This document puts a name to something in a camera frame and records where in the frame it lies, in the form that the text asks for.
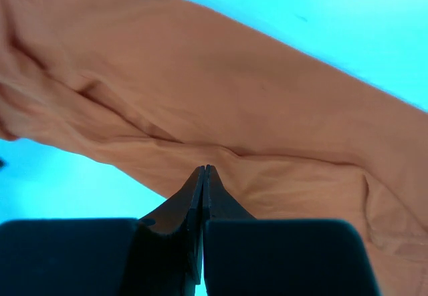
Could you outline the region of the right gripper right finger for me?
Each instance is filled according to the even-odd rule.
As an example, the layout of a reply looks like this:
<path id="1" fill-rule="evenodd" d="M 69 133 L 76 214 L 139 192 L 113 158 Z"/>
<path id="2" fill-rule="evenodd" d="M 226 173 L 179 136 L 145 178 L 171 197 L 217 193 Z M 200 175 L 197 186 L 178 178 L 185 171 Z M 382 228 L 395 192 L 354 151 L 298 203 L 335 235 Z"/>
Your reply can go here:
<path id="1" fill-rule="evenodd" d="M 258 220 L 214 166 L 203 181 L 209 295 L 379 295 L 356 229 L 335 219 Z"/>

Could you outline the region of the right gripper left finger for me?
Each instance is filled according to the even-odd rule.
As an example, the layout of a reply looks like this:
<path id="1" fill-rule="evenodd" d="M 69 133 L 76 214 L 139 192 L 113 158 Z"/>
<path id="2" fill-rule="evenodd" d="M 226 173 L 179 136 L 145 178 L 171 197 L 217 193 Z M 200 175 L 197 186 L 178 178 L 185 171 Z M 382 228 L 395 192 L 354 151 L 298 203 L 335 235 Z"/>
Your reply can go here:
<path id="1" fill-rule="evenodd" d="M 146 216 L 10 220 L 2 295 L 193 295 L 201 282 L 205 169 Z"/>

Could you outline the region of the orange t shirt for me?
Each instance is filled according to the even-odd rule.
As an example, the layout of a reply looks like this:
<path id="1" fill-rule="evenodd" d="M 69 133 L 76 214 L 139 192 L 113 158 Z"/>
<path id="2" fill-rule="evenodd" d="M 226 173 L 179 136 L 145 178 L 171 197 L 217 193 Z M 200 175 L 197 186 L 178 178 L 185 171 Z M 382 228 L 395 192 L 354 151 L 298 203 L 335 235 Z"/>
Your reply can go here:
<path id="1" fill-rule="evenodd" d="M 259 218 L 342 218 L 383 295 L 427 294 L 427 115 L 185 0 L 1 0 L 1 138 L 169 197 L 214 165 Z"/>

